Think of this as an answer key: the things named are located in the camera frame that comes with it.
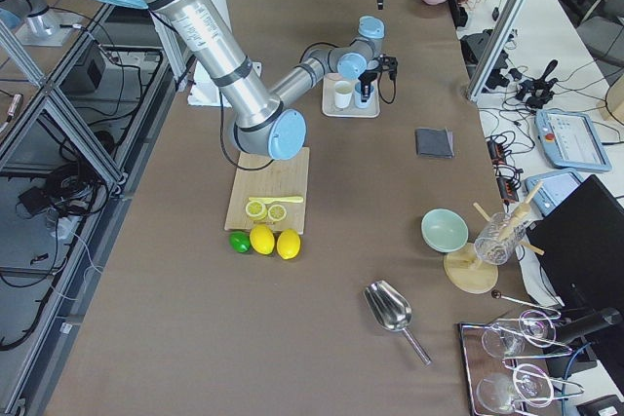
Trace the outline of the blue plastic cup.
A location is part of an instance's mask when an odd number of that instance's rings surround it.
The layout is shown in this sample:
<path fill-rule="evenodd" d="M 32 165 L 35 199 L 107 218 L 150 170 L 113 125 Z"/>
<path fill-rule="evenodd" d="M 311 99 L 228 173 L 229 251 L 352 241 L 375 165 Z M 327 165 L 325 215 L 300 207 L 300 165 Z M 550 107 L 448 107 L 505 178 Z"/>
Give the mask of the blue plastic cup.
<path fill-rule="evenodd" d="M 357 83 L 354 89 L 354 105 L 358 109 L 368 109 L 374 102 L 375 87 L 369 86 L 369 93 L 364 95 L 362 85 Z"/>

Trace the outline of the cream plastic cup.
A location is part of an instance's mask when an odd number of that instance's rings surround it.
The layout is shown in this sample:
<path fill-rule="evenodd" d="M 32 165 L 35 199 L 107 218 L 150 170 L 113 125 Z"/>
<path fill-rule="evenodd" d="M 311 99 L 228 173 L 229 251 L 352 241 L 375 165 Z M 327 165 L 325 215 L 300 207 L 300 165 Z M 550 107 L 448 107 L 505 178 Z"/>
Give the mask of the cream plastic cup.
<path fill-rule="evenodd" d="M 333 105 L 337 109 L 345 109 L 351 103 L 354 92 L 353 83 L 346 80 L 336 81 L 333 86 Z"/>

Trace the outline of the metal glass rack tray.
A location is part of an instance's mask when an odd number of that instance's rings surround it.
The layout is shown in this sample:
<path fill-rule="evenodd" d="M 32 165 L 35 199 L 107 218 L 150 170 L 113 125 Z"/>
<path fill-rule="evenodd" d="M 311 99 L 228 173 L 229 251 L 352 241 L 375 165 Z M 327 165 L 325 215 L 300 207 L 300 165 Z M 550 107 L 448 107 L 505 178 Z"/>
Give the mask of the metal glass rack tray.
<path fill-rule="evenodd" d="M 537 415 L 584 393 L 581 385 L 550 376 L 541 359 L 489 355 L 482 343 L 486 326 L 462 322 L 457 329 L 472 415 Z"/>

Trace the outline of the dark grey cloth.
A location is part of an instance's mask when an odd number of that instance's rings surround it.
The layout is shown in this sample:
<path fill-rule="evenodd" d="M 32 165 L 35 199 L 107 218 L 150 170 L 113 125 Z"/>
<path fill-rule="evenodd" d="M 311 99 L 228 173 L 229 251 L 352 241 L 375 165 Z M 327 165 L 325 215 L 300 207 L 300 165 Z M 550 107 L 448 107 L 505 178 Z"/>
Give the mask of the dark grey cloth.
<path fill-rule="evenodd" d="M 445 159 L 454 157 L 452 131 L 418 128 L 414 134 L 417 155 Z"/>

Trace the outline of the wooden cutting board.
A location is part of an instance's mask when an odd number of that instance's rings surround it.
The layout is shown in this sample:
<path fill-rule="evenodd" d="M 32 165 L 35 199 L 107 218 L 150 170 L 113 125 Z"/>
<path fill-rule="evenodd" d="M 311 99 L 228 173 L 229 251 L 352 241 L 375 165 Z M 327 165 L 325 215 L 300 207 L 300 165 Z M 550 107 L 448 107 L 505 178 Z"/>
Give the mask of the wooden cutting board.
<path fill-rule="evenodd" d="M 268 224 L 274 232 L 293 229 L 299 235 L 304 232 L 308 186 L 310 150 L 303 147 L 289 160 L 276 160 L 258 171 L 236 169 L 228 210 L 225 216 L 226 231 L 249 231 L 255 224 Z M 278 201 L 286 208 L 286 217 L 273 222 L 268 217 L 254 221 L 246 215 L 245 207 L 250 197 L 302 197 L 300 203 Z"/>

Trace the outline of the yellow plastic knife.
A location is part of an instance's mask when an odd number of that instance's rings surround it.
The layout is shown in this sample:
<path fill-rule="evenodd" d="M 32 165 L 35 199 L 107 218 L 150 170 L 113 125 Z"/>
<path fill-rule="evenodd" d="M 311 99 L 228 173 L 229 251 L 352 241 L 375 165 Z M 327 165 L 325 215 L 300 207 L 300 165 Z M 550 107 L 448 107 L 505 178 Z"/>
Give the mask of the yellow plastic knife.
<path fill-rule="evenodd" d="M 274 203 L 293 203 L 300 204 L 304 202 L 303 196 L 283 196 L 283 197 L 248 197 L 249 202 L 259 202 L 263 204 Z"/>

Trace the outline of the lemon half slice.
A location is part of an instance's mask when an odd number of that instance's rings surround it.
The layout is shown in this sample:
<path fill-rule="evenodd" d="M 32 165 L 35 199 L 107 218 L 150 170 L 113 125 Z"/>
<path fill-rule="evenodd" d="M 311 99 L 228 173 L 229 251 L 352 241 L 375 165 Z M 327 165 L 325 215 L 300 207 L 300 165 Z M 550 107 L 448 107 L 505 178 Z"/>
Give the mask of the lemon half slice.
<path fill-rule="evenodd" d="M 252 221 L 263 220 L 268 213 L 265 203 L 260 201 L 248 201 L 245 205 L 246 216 Z"/>
<path fill-rule="evenodd" d="M 267 218 L 273 223 L 285 220 L 287 215 L 288 211 L 284 205 L 271 204 L 267 207 Z"/>

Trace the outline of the green bowl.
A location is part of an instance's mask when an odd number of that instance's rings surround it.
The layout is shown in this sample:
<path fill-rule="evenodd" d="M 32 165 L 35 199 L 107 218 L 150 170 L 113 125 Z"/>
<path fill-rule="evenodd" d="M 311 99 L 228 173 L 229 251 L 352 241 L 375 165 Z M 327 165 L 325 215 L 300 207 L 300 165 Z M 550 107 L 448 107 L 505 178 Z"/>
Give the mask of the green bowl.
<path fill-rule="evenodd" d="M 460 250 L 467 244 L 469 231 L 460 215 L 446 208 L 435 208 L 424 214 L 421 234 L 431 248 L 449 253 Z"/>

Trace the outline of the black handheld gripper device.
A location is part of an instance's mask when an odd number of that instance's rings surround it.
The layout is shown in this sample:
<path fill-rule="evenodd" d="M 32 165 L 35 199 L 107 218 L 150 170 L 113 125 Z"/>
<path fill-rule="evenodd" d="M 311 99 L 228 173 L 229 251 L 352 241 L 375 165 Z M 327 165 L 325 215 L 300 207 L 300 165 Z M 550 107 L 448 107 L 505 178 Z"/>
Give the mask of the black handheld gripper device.
<path fill-rule="evenodd" d="M 559 79 L 548 79 L 548 76 L 555 70 L 558 63 L 556 59 L 552 59 L 539 78 L 523 80 L 519 84 L 515 99 L 531 109 L 542 109 L 554 96 L 552 89 Z"/>

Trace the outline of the whole yellow lemon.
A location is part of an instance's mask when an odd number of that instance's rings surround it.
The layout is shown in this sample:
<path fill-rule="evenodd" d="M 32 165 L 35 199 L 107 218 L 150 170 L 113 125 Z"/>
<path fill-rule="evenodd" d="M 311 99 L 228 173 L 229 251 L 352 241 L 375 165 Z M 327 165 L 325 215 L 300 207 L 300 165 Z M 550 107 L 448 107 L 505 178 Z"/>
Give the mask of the whole yellow lemon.
<path fill-rule="evenodd" d="M 269 255 L 275 247 L 275 237 L 272 230 L 264 225 L 255 225 L 250 231 L 250 242 L 253 249 L 263 255 Z"/>
<path fill-rule="evenodd" d="M 277 240 L 277 252 L 284 260 L 291 260 L 298 256 L 301 250 L 301 238 L 293 229 L 283 231 Z"/>

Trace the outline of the clear textured glass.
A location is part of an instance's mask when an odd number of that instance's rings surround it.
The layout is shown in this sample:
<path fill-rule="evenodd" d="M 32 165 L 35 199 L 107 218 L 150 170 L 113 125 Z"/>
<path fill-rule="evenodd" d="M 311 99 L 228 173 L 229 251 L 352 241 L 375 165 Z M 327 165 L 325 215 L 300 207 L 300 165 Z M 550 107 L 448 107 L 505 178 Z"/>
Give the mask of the clear textured glass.
<path fill-rule="evenodd" d="M 519 220 L 508 213 L 497 212 L 490 215 L 474 242 L 476 258 L 493 266 L 506 263 L 525 236 L 526 226 L 525 220 Z"/>

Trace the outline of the teach pendant tablet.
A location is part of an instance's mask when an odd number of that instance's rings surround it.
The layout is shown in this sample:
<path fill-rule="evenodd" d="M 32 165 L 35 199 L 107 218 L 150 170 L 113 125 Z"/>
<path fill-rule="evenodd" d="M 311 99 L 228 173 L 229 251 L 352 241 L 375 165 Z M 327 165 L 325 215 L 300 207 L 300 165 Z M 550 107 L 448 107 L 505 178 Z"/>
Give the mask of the teach pendant tablet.
<path fill-rule="evenodd" d="M 532 202 L 543 216 L 547 216 L 582 184 L 583 178 L 575 169 L 553 170 L 529 176 L 525 179 L 525 187 L 528 192 L 538 182 L 542 182 L 542 185 Z"/>
<path fill-rule="evenodd" d="M 593 122 L 586 114 L 540 109 L 535 114 L 535 125 L 544 154 L 555 168 L 612 170 Z"/>

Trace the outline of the metal ice scoop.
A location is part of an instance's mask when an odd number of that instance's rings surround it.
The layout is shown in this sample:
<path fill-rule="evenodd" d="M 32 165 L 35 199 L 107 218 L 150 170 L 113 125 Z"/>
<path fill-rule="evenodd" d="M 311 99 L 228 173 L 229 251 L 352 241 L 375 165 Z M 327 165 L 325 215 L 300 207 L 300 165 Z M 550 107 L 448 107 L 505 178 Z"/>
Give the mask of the metal ice scoop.
<path fill-rule="evenodd" d="M 412 312 L 408 300 L 385 280 L 367 285 L 364 295 L 377 322 L 388 331 L 402 332 L 422 362 L 430 365 L 431 358 L 409 330 Z"/>

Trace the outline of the black monitor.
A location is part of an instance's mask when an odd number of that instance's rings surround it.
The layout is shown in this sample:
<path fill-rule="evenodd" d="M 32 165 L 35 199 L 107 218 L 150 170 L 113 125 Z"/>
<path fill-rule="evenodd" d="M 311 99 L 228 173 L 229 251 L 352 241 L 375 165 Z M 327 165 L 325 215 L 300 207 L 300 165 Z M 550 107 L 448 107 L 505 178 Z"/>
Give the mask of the black monitor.
<path fill-rule="evenodd" d="M 596 176 L 527 234 L 566 306 L 623 310 L 623 207 Z"/>

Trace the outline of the aluminium frame post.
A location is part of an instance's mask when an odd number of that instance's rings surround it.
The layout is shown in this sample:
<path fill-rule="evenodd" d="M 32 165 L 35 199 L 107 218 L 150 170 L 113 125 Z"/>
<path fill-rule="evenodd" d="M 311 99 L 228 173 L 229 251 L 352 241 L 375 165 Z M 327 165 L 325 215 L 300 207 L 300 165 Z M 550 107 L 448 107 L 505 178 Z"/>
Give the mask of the aluminium frame post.
<path fill-rule="evenodd" d="M 512 26 L 521 11 L 526 0 L 507 0 L 501 15 L 496 22 L 490 39 L 488 40 L 484 53 L 480 58 L 476 70 L 473 73 L 467 87 L 466 97 L 473 103 L 477 103 L 483 92 L 487 79 L 496 64 L 496 61 L 503 51 L 503 46 L 507 42 Z"/>

